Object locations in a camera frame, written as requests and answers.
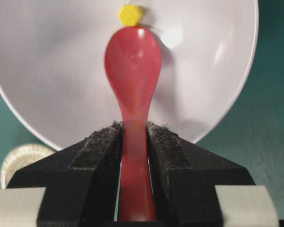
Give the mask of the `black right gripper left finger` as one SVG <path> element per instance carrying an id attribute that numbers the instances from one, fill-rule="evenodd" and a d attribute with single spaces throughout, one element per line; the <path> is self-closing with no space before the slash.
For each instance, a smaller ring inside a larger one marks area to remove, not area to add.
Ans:
<path id="1" fill-rule="evenodd" d="M 0 227 L 98 227 L 114 221 L 122 124 L 17 170 L 0 190 Z"/>

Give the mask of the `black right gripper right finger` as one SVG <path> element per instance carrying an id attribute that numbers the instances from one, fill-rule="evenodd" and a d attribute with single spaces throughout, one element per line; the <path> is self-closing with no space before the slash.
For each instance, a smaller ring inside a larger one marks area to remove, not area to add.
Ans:
<path id="1" fill-rule="evenodd" d="M 265 186 L 247 168 L 147 122 L 158 227 L 277 227 Z"/>

